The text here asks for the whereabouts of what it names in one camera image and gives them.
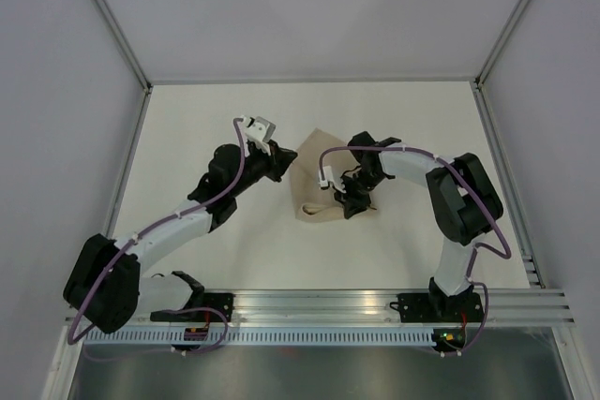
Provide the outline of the beige cloth napkin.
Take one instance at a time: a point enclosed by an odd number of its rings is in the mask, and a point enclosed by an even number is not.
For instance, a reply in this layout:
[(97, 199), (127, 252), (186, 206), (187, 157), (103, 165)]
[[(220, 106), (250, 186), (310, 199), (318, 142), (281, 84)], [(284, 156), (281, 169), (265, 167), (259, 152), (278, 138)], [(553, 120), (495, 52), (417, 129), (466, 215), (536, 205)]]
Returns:
[(339, 138), (315, 128), (297, 149), (288, 169), (295, 218), (309, 224), (344, 220), (343, 206), (333, 190), (319, 186), (319, 157), (332, 147), (345, 146)]

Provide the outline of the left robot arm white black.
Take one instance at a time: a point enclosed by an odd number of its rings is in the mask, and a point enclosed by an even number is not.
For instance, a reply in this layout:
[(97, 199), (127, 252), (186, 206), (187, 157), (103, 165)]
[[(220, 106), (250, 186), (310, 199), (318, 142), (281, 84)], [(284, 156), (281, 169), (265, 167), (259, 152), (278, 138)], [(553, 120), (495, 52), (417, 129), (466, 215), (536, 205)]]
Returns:
[(63, 290), (64, 300), (104, 333), (122, 328), (146, 298), (142, 274), (188, 242), (222, 226), (239, 195), (267, 178), (280, 182), (298, 154), (269, 141), (265, 147), (223, 144), (196, 188), (171, 214), (118, 239), (88, 238)]

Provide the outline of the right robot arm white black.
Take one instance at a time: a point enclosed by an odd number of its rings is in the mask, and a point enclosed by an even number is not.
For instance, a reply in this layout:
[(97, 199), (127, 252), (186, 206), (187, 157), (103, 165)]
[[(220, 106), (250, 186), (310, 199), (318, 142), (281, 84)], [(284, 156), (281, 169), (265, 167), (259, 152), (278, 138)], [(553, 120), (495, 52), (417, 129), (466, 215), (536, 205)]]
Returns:
[(512, 252), (498, 226), (503, 204), (478, 156), (466, 153), (451, 159), (408, 145), (397, 138), (375, 141), (364, 131), (345, 145), (357, 165), (341, 175), (319, 165), (321, 189), (330, 188), (350, 219), (372, 207), (371, 193), (383, 181), (402, 179), (428, 192), (435, 223), (442, 233), (442, 254), (427, 294), (400, 294), (391, 304), (408, 322), (481, 321), (485, 302), (475, 293), (473, 266), (484, 242), (494, 232), (501, 243), (497, 255)]

